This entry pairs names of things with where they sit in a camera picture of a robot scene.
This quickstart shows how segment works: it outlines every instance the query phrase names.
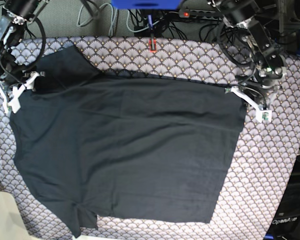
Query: scallop pattern fabric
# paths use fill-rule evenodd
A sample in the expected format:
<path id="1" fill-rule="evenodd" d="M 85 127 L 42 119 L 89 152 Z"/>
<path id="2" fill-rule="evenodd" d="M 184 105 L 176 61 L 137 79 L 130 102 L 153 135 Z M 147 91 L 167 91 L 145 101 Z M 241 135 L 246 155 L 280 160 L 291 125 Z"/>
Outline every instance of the scallop pattern fabric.
<path id="1" fill-rule="evenodd" d="M 158 39 L 157 52 L 148 38 L 62 37 L 47 39 L 45 54 L 76 45 L 97 69 L 106 74 L 171 77 L 213 84 L 235 84 L 242 74 L 218 45 Z M 32 62 L 41 40 L 20 43 L 13 54 L 19 63 Z M 228 46 L 243 61 L 246 49 Z M 285 56 L 287 75 L 279 84 L 271 123 L 258 123 L 249 107 L 231 166 L 209 224 L 170 223 L 144 219 L 99 217 L 98 230 L 82 234 L 124 240 L 261 240 L 286 189 L 300 143 L 300 59 Z M 16 142 L 0 97 L 0 189 L 12 194 L 28 232 L 42 239 L 69 240 L 66 225 L 29 192 L 14 165 Z"/>

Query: patterned tablecloth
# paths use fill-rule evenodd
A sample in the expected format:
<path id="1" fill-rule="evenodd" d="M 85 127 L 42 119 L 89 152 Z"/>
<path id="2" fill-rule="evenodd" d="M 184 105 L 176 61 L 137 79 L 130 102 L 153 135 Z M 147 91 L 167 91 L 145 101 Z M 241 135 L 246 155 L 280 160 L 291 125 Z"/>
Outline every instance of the patterned tablecloth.
<path id="1" fill-rule="evenodd" d="M 148 74 L 204 81 L 235 83 L 240 74 L 217 45 L 177 39 L 158 39 L 151 53 L 148 38 L 62 37 L 47 40 L 45 54 L 75 44 L 99 70 L 122 76 Z M 13 50 L 20 63 L 32 62 L 40 40 L 27 40 Z M 240 61 L 248 52 L 229 47 Z M 287 75 L 275 99 L 271 123 L 258 123 L 250 107 L 239 136 L 232 164 L 209 224 L 169 223 L 155 220 L 99 217 L 98 230 L 84 235 L 126 240 L 261 240 L 267 232 L 286 189 L 300 143 L 300 59 L 286 57 Z M 72 235 L 29 192 L 14 166 L 15 137 L 0 98 L 0 189 L 11 193 L 29 233 L 42 239 L 71 239 Z"/>

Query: black t-shirt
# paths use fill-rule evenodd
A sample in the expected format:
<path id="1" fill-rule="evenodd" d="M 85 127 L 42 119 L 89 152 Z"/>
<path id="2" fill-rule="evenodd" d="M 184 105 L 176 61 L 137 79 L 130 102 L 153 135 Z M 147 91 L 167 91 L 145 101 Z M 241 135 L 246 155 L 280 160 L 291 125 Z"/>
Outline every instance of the black t-shirt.
<path id="1" fill-rule="evenodd" d="M 31 193 L 80 235 L 96 215 L 212 217 L 246 109 L 221 87 L 100 74 L 73 46 L 44 57 L 11 114 L 15 165 Z"/>

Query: red clip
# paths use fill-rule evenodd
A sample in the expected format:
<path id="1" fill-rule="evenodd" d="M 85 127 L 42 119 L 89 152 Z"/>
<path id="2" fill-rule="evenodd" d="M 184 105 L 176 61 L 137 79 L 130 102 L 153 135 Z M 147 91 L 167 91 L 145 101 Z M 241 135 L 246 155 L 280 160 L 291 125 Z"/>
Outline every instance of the red clip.
<path id="1" fill-rule="evenodd" d="M 157 41 L 155 38 L 149 39 L 149 48 L 151 53 L 156 53 L 157 52 Z"/>

